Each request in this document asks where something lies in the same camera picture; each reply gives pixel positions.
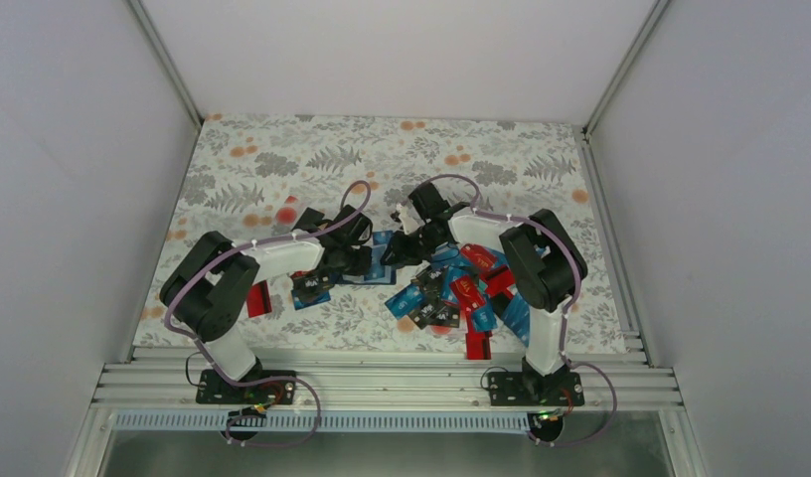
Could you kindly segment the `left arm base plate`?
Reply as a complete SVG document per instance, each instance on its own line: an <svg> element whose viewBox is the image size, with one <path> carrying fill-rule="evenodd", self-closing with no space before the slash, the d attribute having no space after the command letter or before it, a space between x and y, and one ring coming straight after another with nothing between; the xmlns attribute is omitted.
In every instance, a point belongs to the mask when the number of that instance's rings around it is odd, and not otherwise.
<svg viewBox="0 0 811 477"><path fill-rule="evenodd" d="M196 389L197 404L289 405L294 401L296 383L280 380L252 387L238 387L226 382L215 370L201 372Z"/></svg>

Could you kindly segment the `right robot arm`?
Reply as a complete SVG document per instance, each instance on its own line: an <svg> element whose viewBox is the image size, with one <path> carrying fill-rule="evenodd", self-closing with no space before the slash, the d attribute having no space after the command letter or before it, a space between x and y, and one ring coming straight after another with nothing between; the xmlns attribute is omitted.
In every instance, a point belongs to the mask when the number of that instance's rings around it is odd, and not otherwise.
<svg viewBox="0 0 811 477"><path fill-rule="evenodd" d="M397 205L395 232L382 262L412 266L429 260L443 244L480 245L501 252L517 294L529 306L529 343L522 361L522 389L546 404L570 372L566 352L568 313L588 269L558 216L541 209L523 217L480 210L474 201L450 204L429 181Z"/></svg>

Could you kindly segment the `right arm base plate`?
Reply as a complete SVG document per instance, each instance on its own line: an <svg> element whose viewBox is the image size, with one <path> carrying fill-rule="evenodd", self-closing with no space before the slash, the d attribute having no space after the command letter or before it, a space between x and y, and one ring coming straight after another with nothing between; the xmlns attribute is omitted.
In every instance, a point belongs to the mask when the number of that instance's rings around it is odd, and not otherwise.
<svg viewBox="0 0 811 477"><path fill-rule="evenodd" d="M583 406L580 374L569 369L540 376L536 372L492 371L484 387L494 406Z"/></svg>

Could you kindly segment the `navy blue card holder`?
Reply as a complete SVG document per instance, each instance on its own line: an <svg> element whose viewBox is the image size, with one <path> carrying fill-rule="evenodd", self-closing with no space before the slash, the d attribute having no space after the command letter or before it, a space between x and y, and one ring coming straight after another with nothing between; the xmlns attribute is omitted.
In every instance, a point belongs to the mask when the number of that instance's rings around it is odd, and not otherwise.
<svg viewBox="0 0 811 477"><path fill-rule="evenodd" d="M364 275L344 275L341 284L350 285L394 285L397 281L396 271L389 265L382 264L382 256L392 238L393 231L372 233L371 266Z"/></svg>

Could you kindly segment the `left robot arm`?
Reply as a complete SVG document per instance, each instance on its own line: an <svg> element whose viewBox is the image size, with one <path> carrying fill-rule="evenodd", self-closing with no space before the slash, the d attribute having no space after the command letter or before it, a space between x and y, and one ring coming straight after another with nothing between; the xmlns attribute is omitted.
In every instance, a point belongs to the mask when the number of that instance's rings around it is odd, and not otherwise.
<svg viewBox="0 0 811 477"><path fill-rule="evenodd" d="M300 216L283 236L234 244L212 231L199 238L161 287L169 330L194 340L216 372L222 390L237 402L253 399L260 389L258 358L237 325L248 310L252 291L268 296L267 282L292 276L302 303L316 301L343 276L369 272L367 244L372 221L344 206L332 221L314 209Z"/></svg>

